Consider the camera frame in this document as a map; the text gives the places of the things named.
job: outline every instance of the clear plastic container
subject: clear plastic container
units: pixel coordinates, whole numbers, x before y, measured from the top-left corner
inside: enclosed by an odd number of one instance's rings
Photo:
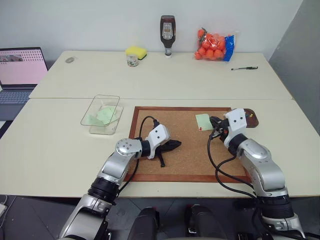
[[[118,105],[119,100],[119,96],[96,95],[83,116],[81,125],[89,126],[91,134],[114,134],[124,109]]]

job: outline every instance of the laptop keyboard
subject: laptop keyboard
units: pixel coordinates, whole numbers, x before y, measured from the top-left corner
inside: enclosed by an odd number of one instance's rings
[[[1,91],[0,104],[25,104],[30,91]]]

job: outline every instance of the laptop screen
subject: laptop screen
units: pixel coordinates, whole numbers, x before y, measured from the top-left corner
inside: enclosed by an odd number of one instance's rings
[[[34,87],[48,72],[39,47],[0,49],[0,84]]]

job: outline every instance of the white table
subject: white table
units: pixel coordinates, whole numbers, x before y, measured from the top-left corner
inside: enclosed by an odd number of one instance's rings
[[[65,60],[74,57],[72,63]],[[231,68],[258,66],[257,70]],[[129,67],[124,52],[65,51],[30,98],[291,99],[261,53],[236,53],[229,63],[195,60],[193,53],[149,52]]]
[[[80,197],[129,135],[134,106],[251,108],[259,126],[247,137],[268,147],[283,170],[291,196],[320,195],[320,138],[292,99],[122,99],[114,135],[94,135],[80,125],[91,99],[30,99],[0,139],[0,193]],[[247,186],[230,184],[240,190]],[[242,197],[218,183],[133,182],[122,197]]]

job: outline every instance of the sauce bottle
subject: sauce bottle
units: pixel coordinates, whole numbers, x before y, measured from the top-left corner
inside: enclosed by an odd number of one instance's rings
[[[160,20],[160,38],[165,47],[165,57],[171,57],[171,47],[176,40],[176,20],[175,16],[163,15]]]

